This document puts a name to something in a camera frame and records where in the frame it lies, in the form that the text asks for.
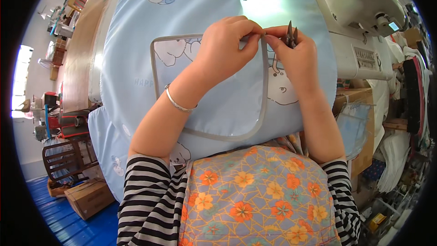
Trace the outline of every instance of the sewing machine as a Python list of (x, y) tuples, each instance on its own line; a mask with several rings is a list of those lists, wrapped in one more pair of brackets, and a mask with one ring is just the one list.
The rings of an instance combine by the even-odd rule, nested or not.
[(337, 60), (338, 78), (392, 77), (386, 36), (408, 28), (398, 0), (316, 0), (323, 14)]

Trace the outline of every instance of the window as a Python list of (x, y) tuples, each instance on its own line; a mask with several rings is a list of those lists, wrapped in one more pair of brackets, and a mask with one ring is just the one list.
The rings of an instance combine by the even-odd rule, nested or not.
[(18, 53), (17, 63), (15, 64), (14, 85), (12, 86), (11, 117), (13, 118), (24, 118), (23, 112), (14, 111), (14, 109), (23, 107), (20, 107), (20, 104), (26, 100), (26, 80), (32, 52), (33, 48), (21, 45)]

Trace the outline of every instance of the silver bangle bracelet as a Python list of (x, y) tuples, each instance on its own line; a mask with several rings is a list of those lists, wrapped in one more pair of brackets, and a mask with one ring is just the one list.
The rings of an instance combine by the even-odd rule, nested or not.
[(181, 107), (180, 105), (178, 105), (175, 101), (173, 101), (172, 97), (170, 96), (170, 92), (168, 91), (168, 86), (169, 85), (170, 84), (166, 85), (164, 88), (165, 88), (165, 90), (167, 92), (168, 99), (170, 99), (170, 102), (174, 105), (174, 107), (176, 107), (180, 111), (183, 111), (183, 112), (186, 112), (186, 113), (192, 112), (194, 110), (194, 108), (197, 107), (197, 105), (196, 105), (194, 108), (188, 109), (188, 108), (184, 108), (184, 107)]

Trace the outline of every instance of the hand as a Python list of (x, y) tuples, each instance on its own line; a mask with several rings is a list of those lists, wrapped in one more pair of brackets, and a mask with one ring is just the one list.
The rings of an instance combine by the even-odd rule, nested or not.
[[(192, 65), (210, 88), (242, 69), (257, 53), (264, 30), (247, 17), (226, 17), (212, 24), (203, 34), (199, 52)], [(240, 39), (251, 35), (241, 50)]]
[(301, 99), (320, 89), (317, 76), (317, 49), (314, 41), (300, 30), (298, 30), (297, 46), (294, 49), (287, 47), (282, 41), (285, 40), (287, 30), (288, 26), (267, 28), (265, 40), (276, 52), (276, 57), (284, 66), (287, 77)]

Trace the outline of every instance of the striped sleeve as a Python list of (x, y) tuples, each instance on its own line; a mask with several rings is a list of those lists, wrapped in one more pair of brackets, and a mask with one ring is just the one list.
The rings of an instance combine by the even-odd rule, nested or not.
[(351, 193), (347, 164), (336, 159), (320, 165), (328, 175), (328, 189), (334, 200), (335, 226), (342, 246), (357, 245), (360, 236), (360, 214)]
[(141, 154), (129, 156), (124, 197), (118, 208), (120, 245), (177, 245), (186, 167), (170, 176), (166, 162)]

